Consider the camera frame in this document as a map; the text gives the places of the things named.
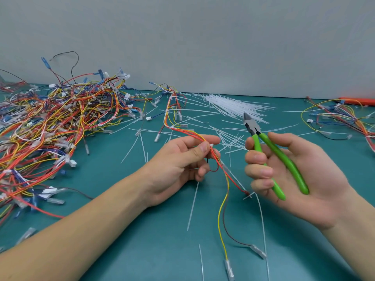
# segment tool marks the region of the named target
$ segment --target green work mat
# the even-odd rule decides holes
[[[270,122],[269,124],[260,123],[260,127],[264,131],[297,124],[280,132],[294,134],[312,132],[301,120],[300,112],[284,112],[285,110],[302,111],[310,107],[311,104],[303,99],[230,97],[238,100],[269,103],[269,106],[275,107],[276,109],[264,112],[266,115],[264,119]],[[191,95],[187,95],[187,98],[186,108],[216,111],[213,108],[189,104],[190,100],[198,99]],[[162,113],[166,107],[166,100],[165,96],[149,116]],[[153,109],[149,103],[146,107],[146,111]],[[363,111],[360,108],[354,107],[354,109],[360,115],[366,115],[373,111],[371,108],[366,108]],[[195,117],[203,113],[183,111],[182,114]],[[224,122],[223,120],[240,123],[240,121],[222,114],[203,116],[197,120],[201,122],[189,120],[187,122],[188,129],[194,129],[195,132],[201,134],[216,134],[213,130],[205,128],[209,125],[219,129],[224,127],[242,128],[240,125]],[[115,131],[131,122],[133,121],[109,129]],[[78,163],[77,167],[64,166],[66,174],[58,174],[55,179],[50,179],[47,183],[56,187],[73,187],[90,196],[98,196],[111,185],[145,164],[141,140],[137,141],[126,160],[120,164],[133,145],[136,139],[135,133],[142,124],[144,129],[159,131],[163,124],[163,115],[147,122],[137,121],[114,134],[98,134],[96,137],[88,137],[90,155],[86,155],[82,143],[73,156]],[[373,174],[375,173],[373,163],[375,156],[368,147],[364,136],[342,126],[326,126],[324,129],[331,132],[353,134],[353,137],[350,140],[338,141],[326,139],[318,133],[302,137],[321,146],[344,171],[358,193],[374,205],[375,192],[371,189],[373,189]],[[244,136],[243,139],[249,136],[245,129],[244,131],[223,129],[223,131],[233,136],[238,133],[238,136]],[[155,143],[155,136],[154,132],[142,132],[145,154],[148,154],[149,159],[170,137],[168,134],[162,134],[159,141]],[[344,134],[332,134],[331,136],[345,137]],[[227,151],[222,151],[222,160],[229,166],[229,154],[225,154]],[[230,170],[248,190],[251,190],[252,180],[244,173],[245,153],[245,150],[240,150],[230,154]],[[211,169],[216,169],[214,162],[211,162]],[[166,202],[144,211],[92,265],[82,280],[202,280],[198,245],[201,246],[205,280],[228,280],[223,262],[224,252],[217,227],[218,210],[227,191],[223,171],[210,172],[206,179],[199,183],[187,231],[196,184],[194,181],[187,183]],[[65,200],[65,205],[56,206],[41,202],[39,206],[58,215],[68,215],[89,202],[84,196],[69,190],[59,193],[55,197]],[[255,244],[264,251],[257,200],[255,196],[252,199],[243,200],[243,198],[243,193],[231,184],[228,207],[225,212],[226,226],[235,239]],[[260,203],[264,217],[271,280],[359,280],[315,227],[292,217],[261,197]],[[11,217],[0,229],[0,246],[9,248],[29,227],[40,231],[55,221],[55,218],[38,212],[22,213],[17,219]],[[265,260],[262,260],[249,248],[233,242],[226,236],[223,229],[222,233],[236,281],[267,280]]]

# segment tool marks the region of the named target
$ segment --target person's right hand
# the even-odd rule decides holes
[[[328,229],[335,225],[349,206],[354,189],[344,173],[319,146],[291,133],[268,133],[275,144],[288,147],[282,149],[296,164],[309,190],[309,195],[300,192],[292,174],[268,146],[262,145],[264,153],[252,150],[254,141],[249,137],[245,147],[245,167],[248,176],[254,179],[251,187],[256,193],[264,195],[280,208],[300,217],[319,229]],[[277,198],[272,191],[273,180],[284,191],[286,200]]]

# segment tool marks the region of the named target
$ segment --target white wall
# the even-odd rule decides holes
[[[375,0],[0,0],[0,28],[0,68],[30,82],[75,50],[76,75],[123,67],[139,89],[375,97]]]

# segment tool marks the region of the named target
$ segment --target diagonal cutting pliers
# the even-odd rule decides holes
[[[293,175],[293,178],[297,182],[297,185],[300,189],[300,191],[303,194],[309,194],[309,188],[306,185],[305,180],[303,179],[300,171],[298,170],[297,166],[293,163],[291,159],[288,158],[287,155],[284,154],[282,150],[280,150],[279,147],[273,143],[266,134],[262,133],[260,130],[260,127],[258,123],[251,118],[251,116],[247,113],[243,114],[243,124],[247,128],[247,130],[250,132],[251,137],[254,140],[254,150],[261,152],[262,148],[260,146],[259,138],[262,139],[262,141],[271,149],[271,151],[284,163],[284,165],[287,167],[287,169],[290,171],[290,173]],[[281,199],[285,200],[285,194],[277,184],[277,182],[273,179],[274,185],[272,187],[272,190],[275,192],[276,196]]]

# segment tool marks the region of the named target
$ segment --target green handle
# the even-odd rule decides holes
[[[259,138],[258,138],[258,135],[254,134],[253,136],[253,139],[254,139],[254,150],[255,151],[258,151],[258,152],[261,152],[262,151],[262,148],[260,146],[260,142],[259,142]],[[273,182],[274,182],[274,185],[272,187],[272,190],[274,191],[274,193],[276,194],[276,196],[280,199],[280,200],[283,200],[285,201],[285,194],[284,192],[281,190],[281,188],[279,187],[279,185],[277,184],[277,182],[272,179]]]
[[[263,140],[263,142],[270,147],[271,151],[284,163],[284,165],[287,167],[287,169],[290,171],[290,173],[293,175],[293,178],[297,182],[297,185],[300,189],[300,191],[303,194],[309,194],[309,188],[307,187],[307,184],[305,180],[303,179],[300,171],[297,169],[297,166],[288,158],[287,155],[284,154],[283,151],[280,150],[279,147],[273,143],[266,134],[260,133],[259,137]]]

